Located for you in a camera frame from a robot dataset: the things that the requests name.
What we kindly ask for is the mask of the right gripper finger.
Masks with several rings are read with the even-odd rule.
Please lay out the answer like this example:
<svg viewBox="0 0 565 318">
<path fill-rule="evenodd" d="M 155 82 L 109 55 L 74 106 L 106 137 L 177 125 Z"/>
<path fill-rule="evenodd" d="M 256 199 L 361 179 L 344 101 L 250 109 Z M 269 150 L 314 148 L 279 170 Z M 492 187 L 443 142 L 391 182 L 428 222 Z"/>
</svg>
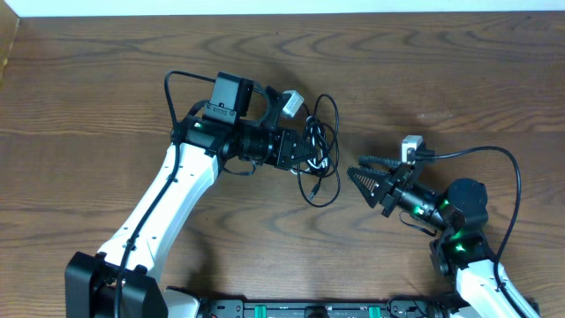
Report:
<svg viewBox="0 0 565 318">
<path fill-rule="evenodd" d="M 361 155 L 358 164 L 368 170 L 397 170 L 403 163 L 394 158 Z"/>
<path fill-rule="evenodd" d="M 347 175 L 371 208 L 380 204 L 390 191 L 390 174 L 383 170 L 349 167 Z"/>
</svg>

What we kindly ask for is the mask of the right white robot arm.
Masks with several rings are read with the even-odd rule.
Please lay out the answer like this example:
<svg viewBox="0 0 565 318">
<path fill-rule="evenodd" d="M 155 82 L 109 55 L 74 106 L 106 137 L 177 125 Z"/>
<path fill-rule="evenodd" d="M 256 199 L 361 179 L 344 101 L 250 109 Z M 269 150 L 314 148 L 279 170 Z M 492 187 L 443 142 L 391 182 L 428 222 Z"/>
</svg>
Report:
<svg viewBox="0 0 565 318">
<path fill-rule="evenodd" d="M 438 193 L 419 183 L 422 170 L 438 160 L 432 151 L 411 150 L 406 160 L 363 155 L 347 170 L 367 204 L 390 216 L 399 208 L 412 218 L 410 226 L 432 237 L 430 258 L 436 272 L 454 290 L 429 300 L 424 317 L 538 317 L 528 300 L 509 280 L 501 255 L 483 231 L 488 221 L 484 184 L 459 178 Z"/>
</svg>

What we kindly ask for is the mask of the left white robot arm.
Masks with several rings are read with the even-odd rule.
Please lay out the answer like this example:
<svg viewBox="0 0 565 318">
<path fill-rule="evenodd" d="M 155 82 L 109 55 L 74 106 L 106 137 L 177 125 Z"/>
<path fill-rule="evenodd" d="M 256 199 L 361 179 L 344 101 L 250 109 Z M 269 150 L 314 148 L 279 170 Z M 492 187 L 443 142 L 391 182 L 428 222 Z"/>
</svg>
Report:
<svg viewBox="0 0 565 318">
<path fill-rule="evenodd" d="M 171 144 L 153 183 L 96 255 L 73 255 L 64 272 L 69 317 L 195 317 L 200 302 L 158 283 L 170 249 L 203 193 L 236 157 L 253 166 L 291 170 L 316 149 L 278 125 L 303 105 L 295 90 L 220 72 L 210 98 L 173 116 Z"/>
</svg>

